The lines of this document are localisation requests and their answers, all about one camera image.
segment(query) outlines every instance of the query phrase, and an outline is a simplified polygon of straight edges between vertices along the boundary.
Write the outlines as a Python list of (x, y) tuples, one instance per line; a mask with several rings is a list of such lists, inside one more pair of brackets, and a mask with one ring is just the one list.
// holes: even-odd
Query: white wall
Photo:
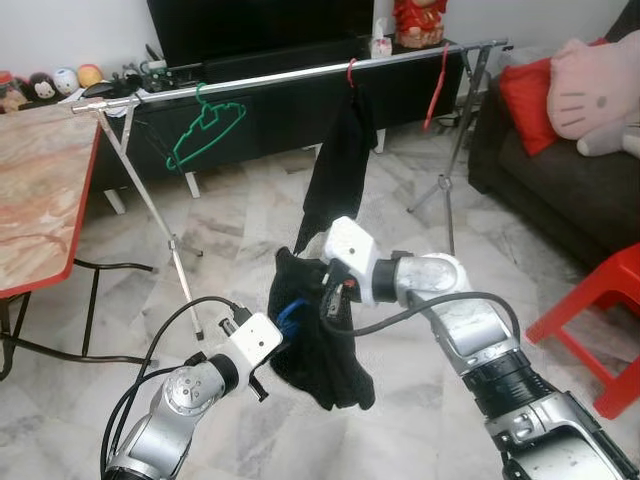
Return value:
[[(509, 37), (516, 46), (560, 46), (606, 33), (627, 0), (449, 0), (445, 34), (457, 42)], [(36, 71), (97, 63), (107, 75), (159, 47), (145, 0), (1, 0), (0, 70)], [(393, 0), (376, 0), (390, 18)]]
[(159, 42), (146, 0), (0, 0), (0, 70), (28, 77), (95, 63), (105, 75)]
[[(627, 0), (449, 0), (445, 36), (455, 42), (509, 37), (516, 46), (561, 46), (571, 37), (604, 36)], [(393, 17), (393, 0), (376, 0)], [(388, 32), (395, 25), (390, 23)]]

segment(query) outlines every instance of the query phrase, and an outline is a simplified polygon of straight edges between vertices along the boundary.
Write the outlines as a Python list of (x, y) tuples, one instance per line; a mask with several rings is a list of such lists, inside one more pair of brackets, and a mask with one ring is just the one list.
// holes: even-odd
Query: clothes drying rack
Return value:
[[(455, 147), (453, 149), (450, 166), (447, 170), (440, 175), (441, 180), (430, 189), (425, 195), (423, 195), (419, 202), (412, 208), (409, 208), (409, 212), (413, 212), (415, 208), (420, 205), (422, 202), (427, 200), (429, 197), (433, 196), (438, 189), (442, 190), (445, 195), (445, 208), (447, 209), (448, 218), (449, 218), (449, 241), (450, 241), (450, 250), (451, 253), (454, 253), (454, 245), (453, 245), (453, 220), (452, 220), (452, 211), (451, 211), (451, 172), (453, 171), (453, 166), (456, 162), (458, 153), (460, 151), (460, 147), (462, 145), (462, 141), (464, 139), (464, 132), (466, 131), (469, 120), (471, 118), (471, 109), (473, 107), (473, 102), (475, 101), (478, 88), (480, 86), (480, 81), (484, 75), (487, 59), (489, 58), (489, 54), (491, 50), (495, 47), (504, 46), (507, 44), (507, 39), (494, 39), (487, 40), (482, 42), (475, 42), (469, 44), (453, 44), (449, 46), (449, 55), (453, 54), (461, 54), (463, 58), (463, 62), (465, 64), (465, 69), (467, 71), (467, 75), (471, 79), (471, 86), (469, 89), (469, 93), (467, 95), (467, 100), (464, 106), (463, 115), (459, 125), (459, 133), (456, 140)], [(478, 50), (478, 61), (476, 62), (475, 68), (472, 70), (469, 60), (468, 53), (471, 51)], [(370, 68), (381, 67), (384, 65), (393, 65), (405, 62), (412, 62), (417, 60), (423, 60), (426, 58), (439, 57), (442, 56), (444, 52), (444, 47), (430, 48), (425, 50), (418, 50), (415, 52), (403, 53), (399, 55), (392, 55), (390, 57), (383, 58), (375, 58), (369, 60), (359, 60), (356, 62), (346, 62), (335, 65), (328, 65), (322, 67), (314, 67), (307, 68), (304, 70), (295, 70), (291, 72), (285, 73), (277, 73), (273, 75), (265, 75), (260, 77), (252, 77), (241, 80), (233, 80), (229, 82), (215, 83), (211, 85), (204, 85), (200, 88), (192, 87), (192, 88), (183, 88), (179, 90), (171, 90), (166, 92), (159, 93), (151, 93), (146, 95), (135, 95), (127, 98), (119, 98), (114, 100), (98, 100), (92, 103), (83, 103), (76, 104), (72, 107), (73, 113), (82, 114), (82, 113), (93, 113), (97, 115), (98, 120), (100, 122), (100, 126), (104, 130), (105, 135), (109, 139), (109, 142), (113, 146), (116, 154), (120, 158), (122, 165), (126, 169), (129, 177), (138, 190), (138, 193), (142, 197), (142, 200), (146, 204), (147, 208), (153, 215), (156, 223), (160, 227), (160, 230), (165, 235), (171, 256), (173, 258), (173, 262), (176, 266), (176, 270), (178, 272), (178, 277), (180, 279), (180, 285), (182, 286), (182, 290), (184, 292), (184, 296), (187, 301), (191, 301), (193, 298), (191, 296), (191, 289), (189, 287), (189, 282), (187, 280), (186, 273), (182, 266), (182, 260), (180, 257), (180, 250), (188, 251), (197, 256), (202, 256), (202, 250), (198, 250), (193, 248), (192, 246), (186, 245), (180, 241), (180, 239), (175, 235), (167, 222), (165, 221), (162, 214), (158, 211), (156, 205), (154, 204), (147, 188), (144, 183), (140, 179), (140, 176), (136, 172), (129, 156), (127, 155), (127, 147), (129, 145), (129, 138), (131, 135), (131, 127), (133, 125), (133, 117), (135, 114), (135, 108), (142, 103), (154, 103), (154, 102), (162, 102), (168, 100), (177, 100), (181, 98), (190, 98), (195, 97), (196, 94), (207, 95), (213, 93), (222, 93), (222, 92), (233, 92), (236, 90), (242, 90), (246, 88), (252, 87), (261, 87), (267, 85), (274, 85), (285, 82), (294, 82), (296, 80), (308, 79), (312, 77), (319, 77), (323, 75), (330, 75), (334, 73), (347, 72), (349, 68), (352, 71), (357, 70), (366, 70)], [(125, 120), (124, 120), (124, 128), (122, 131), (122, 135), (120, 138), (116, 135), (109, 120), (107, 118), (108, 110), (112, 108), (126, 108)], [(193, 323), (193, 327), (195, 330), (196, 338), (198, 340), (204, 339), (204, 334), (202, 330), (202, 325), (200, 320), (198, 319), (198, 315), (195, 307), (190, 309), (191, 320)]]

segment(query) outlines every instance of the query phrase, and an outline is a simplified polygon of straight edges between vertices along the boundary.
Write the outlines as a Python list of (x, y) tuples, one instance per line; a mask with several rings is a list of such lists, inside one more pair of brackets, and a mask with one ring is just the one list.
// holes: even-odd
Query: red cushion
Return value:
[(509, 107), (524, 149), (531, 156), (558, 140), (547, 115), (551, 87), (551, 59), (507, 67), (500, 77), (500, 91)]

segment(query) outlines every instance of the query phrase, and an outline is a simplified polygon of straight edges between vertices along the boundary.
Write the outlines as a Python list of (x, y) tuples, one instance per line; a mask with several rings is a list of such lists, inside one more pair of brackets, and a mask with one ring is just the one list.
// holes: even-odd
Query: pink plush toy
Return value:
[(553, 129), (579, 140), (583, 155), (625, 149), (640, 156), (640, 30), (596, 47), (569, 40), (551, 59), (547, 108)]

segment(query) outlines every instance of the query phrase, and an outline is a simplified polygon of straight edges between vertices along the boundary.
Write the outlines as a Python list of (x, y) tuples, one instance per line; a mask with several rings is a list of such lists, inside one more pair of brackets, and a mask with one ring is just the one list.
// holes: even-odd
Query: television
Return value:
[(373, 0), (147, 0), (169, 67), (371, 34)]

